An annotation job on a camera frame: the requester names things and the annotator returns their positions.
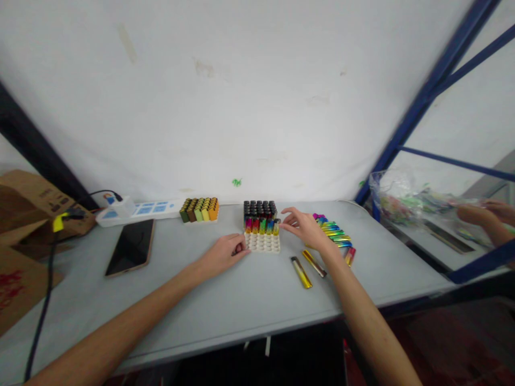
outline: black cable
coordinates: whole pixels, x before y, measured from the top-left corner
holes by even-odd
[[[109,189],[102,189],[102,190],[97,190],[96,192],[93,192],[93,193],[88,193],[86,196],[83,196],[81,198],[79,198],[78,200],[76,200],[72,206],[75,206],[77,203],[81,202],[82,200],[90,197],[90,196],[93,196],[94,194],[97,194],[97,193],[102,193],[103,191],[106,191],[106,192],[111,192],[113,195],[114,195],[114,198],[116,198],[116,201],[123,201],[123,198],[122,196],[120,196],[118,193],[116,193],[114,190],[109,190]]]
[[[31,353],[28,356],[27,367],[25,369],[25,379],[24,382],[27,382],[31,378],[32,372],[32,362],[34,362],[34,357],[36,355],[36,349],[38,348],[39,336],[41,335],[41,329],[43,328],[43,322],[45,321],[45,316],[47,315],[48,304],[50,303],[50,294],[52,293],[52,287],[54,285],[54,255],[55,248],[57,245],[57,238],[59,237],[59,232],[54,234],[54,242],[52,243],[52,247],[50,249],[50,257],[48,258],[48,285],[47,285],[47,295],[45,297],[45,302],[43,303],[43,309],[41,310],[41,315],[38,321],[38,327],[36,328],[36,334],[34,335],[34,339],[32,341]]]
[[[92,196],[94,194],[101,193],[101,192],[104,192],[104,191],[111,192],[112,194],[114,194],[114,197],[116,198],[117,201],[119,201],[119,202],[123,201],[122,196],[120,196],[114,190],[109,190],[109,189],[97,190],[97,191],[95,191],[93,193],[88,193],[86,196],[81,197],[78,200],[76,200],[72,204],[72,206],[68,209],[69,214],[70,214],[68,216],[68,218],[70,218],[70,219],[84,218],[83,213],[82,214],[74,213],[73,210],[72,210],[73,207],[75,205],[77,205],[77,203],[79,203],[80,201],[84,200],[86,197],[90,197],[90,196]],[[48,304],[50,303],[50,294],[52,293],[52,287],[54,286],[54,255],[55,255],[55,249],[56,249],[56,246],[57,246],[57,239],[58,239],[58,236],[59,236],[60,232],[61,231],[58,231],[58,232],[55,233],[55,235],[54,235],[54,242],[52,243],[52,247],[50,249],[50,257],[48,258],[48,286],[47,286],[47,295],[45,296],[45,302],[43,303],[43,309],[41,310],[41,315],[39,317],[38,327],[36,328],[36,333],[34,335],[34,339],[32,340],[31,352],[28,355],[27,367],[25,368],[25,380],[24,380],[24,382],[27,382],[31,378],[32,363],[34,362],[34,357],[36,355],[36,349],[38,348],[39,336],[41,335],[41,330],[43,328],[43,322],[45,321],[45,316],[47,315]]]

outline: yellow tag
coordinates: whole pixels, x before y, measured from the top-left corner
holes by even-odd
[[[57,216],[54,219],[54,223],[53,223],[53,225],[54,225],[54,233],[62,231],[64,229],[63,217],[66,217],[66,216],[68,216],[68,213],[63,213],[63,214],[60,214],[59,216]]]

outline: power cord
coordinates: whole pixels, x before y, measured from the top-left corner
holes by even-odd
[[[39,337],[41,335],[41,330],[43,329],[43,322],[45,321],[45,316],[47,315],[48,304],[50,303],[50,295],[52,293],[52,287],[54,286],[54,255],[55,249],[57,246],[57,240],[59,239],[59,234],[62,229],[62,221],[63,220],[79,220],[83,219],[85,216],[85,212],[79,208],[75,208],[80,201],[84,200],[86,197],[90,197],[94,194],[101,192],[111,192],[117,201],[122,201],[122,196],[116,193],[113,190],[98,190],[93,193],[89,193],[84,197],[76,200],[64,214],[57,216],[54,219],[53,228],[54,228],[54,241],[50,248],[50,257],[48,258],[48,284],[47,284],[47,294],[45,296],[45,302],[43,303],[43,308],[41,309],[41,315],[39,316],[38,326],[36,327],[36,333],[34,334],[34,339],[32,340],[31,352],[28,355],[27,366],[25,368],[25,377],[24,383],[27,382],[31,378],[32,373],[32,363],[34,362],[34,357],[36,355],[36,349],[38,348]]]
[[[102,193],[102,192],[111,192],[113,195],[114,195],[114,198],[116,198],[116,201],[118,202],[122,202],[123,201],[123,198],[122,196],[120,196],[118,193],[116,193],[114,190],[109,190],[109,189],[102,189],[102,190],[97,190],[96,192],[93,192],[93,193],[88,193],[87,195],[79,198],[78,200],[76,200],[73,205],[71,207],[74,207],[75,205],[77,205],[79,202],[81,202],[82,200],[90,197],[90,196],[93,196],[94,194],[97,194],[97,193]]]
[[[34,335],[34,340],[32,341],[31,352],[28,355],[27,367],[25,368],[24,382],[27,382],[31,378],[32,362],[34,362],[34,357],[36,355],[36,349],[38,348],[39,336],[41,335],[41,330],[43,328],[43,322],[45,321],[45,316],[47,315],[48,304],[50,303],[50,294],[52,293],[52,287],[54,286],[54,255],[55,255],[55,248],[57,245],[57,239],[59,237],[60,232],[61,231],[58,231],[54,234],[54,242],[52,243],[52,247],[50,249],[50,257],[48,258],[47,295],[45,297],[45,302],[43,303],[43,309],[41,310],[41,315],[39,317],[38,326],[36,327],[36,334]]]
[[[340,202],[346,202],[346,203],[349,203],[349,204],[352,204],[352,205],[355,205],[361,209],[363,209],[367,214],[370,215],[370,213],[368,212],[367,209],[365,209],[364,207],[362,207],[361,205],[359,205],[356,201],[352,201],[352,200],[346,200],[346,199],[338,199],[336,201],[340,201]]]

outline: white wall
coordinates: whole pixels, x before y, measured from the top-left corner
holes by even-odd
[[[21,169],[26,172],[38,174],[36,169],[0,135],[0,175],[13,169]]]
[[[0,78],[89,190],[353,198],[471,2],[3,1]]]
[[[515,24],[515,0],[503,0],[460,65]],[[515,40],[441,94],[406,146],[494,167],[515,150]],[[462,194],[483,174],[401,152],[392,167],[408,165],[417,185]]]

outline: red marking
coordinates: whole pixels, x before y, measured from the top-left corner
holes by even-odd
[[[21,285],[22,273],[22,270],[17,270],[9,274],[0,274],[0,315],[25,289],[25,286]]]

